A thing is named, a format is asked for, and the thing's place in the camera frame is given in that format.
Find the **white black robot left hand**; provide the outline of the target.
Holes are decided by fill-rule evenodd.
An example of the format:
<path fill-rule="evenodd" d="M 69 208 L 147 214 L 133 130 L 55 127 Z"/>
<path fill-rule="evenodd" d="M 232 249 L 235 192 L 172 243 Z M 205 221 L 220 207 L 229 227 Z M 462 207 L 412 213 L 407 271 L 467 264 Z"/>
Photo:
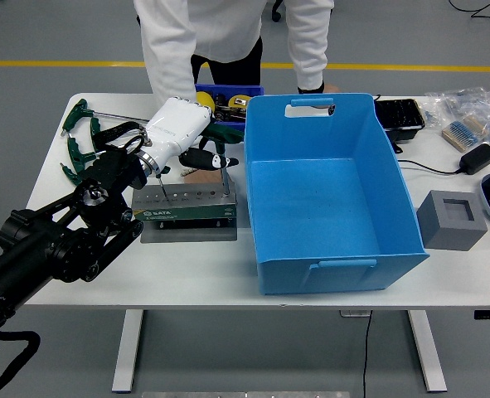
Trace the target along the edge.
<path fill-rule="evenodd" d="M 142 164 L 148 166 L 148 172 L 157 176 L 163 173 L 172 157 L 178 157 L 185 167 L 206 171 L 233 167 L 239 163 L 238 159 L 194 146 L 198 137 L 221 142 L 221 128 L 220 124 L 211 122 L 209 107 L 172 97 L 145 126 L 151 146 L 140 151 L 138 156 Z"/>

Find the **person's left hand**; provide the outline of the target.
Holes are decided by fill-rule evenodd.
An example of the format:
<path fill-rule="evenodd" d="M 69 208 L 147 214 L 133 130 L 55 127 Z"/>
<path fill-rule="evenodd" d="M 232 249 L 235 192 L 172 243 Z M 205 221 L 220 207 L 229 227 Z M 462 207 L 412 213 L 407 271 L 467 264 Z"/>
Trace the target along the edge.
<path fill-rule="evenodd" d="M 335 104 L 332 101 L 332 95 L 340 92 L 341 90 L 337 86 L 324 83 L 322 90 L 316 93 L 319 97 L 313 100 L 312 107 L 315 109 L 333 109 Z"/>

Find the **person's right hand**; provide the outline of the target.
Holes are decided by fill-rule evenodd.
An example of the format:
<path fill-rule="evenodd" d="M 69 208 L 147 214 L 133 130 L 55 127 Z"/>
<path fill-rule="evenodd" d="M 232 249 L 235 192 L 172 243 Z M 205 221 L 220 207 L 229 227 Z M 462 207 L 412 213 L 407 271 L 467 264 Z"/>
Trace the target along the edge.
<path fill-rule="evenodd" d="M 188 168 L 181 172 L 181 177 L 185 183 L 204 184 L 204 183 L 221 183 L 222 177 L 220 171 L 206 171 L 196 168 Z"/>

